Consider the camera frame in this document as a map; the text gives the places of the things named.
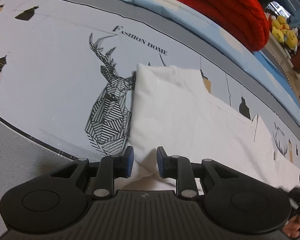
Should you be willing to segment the person right hand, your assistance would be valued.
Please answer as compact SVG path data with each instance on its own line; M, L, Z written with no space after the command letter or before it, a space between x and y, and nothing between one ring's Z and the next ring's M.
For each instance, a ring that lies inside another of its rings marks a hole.
M300 239L300 215L292 217L282 231L291 239Z

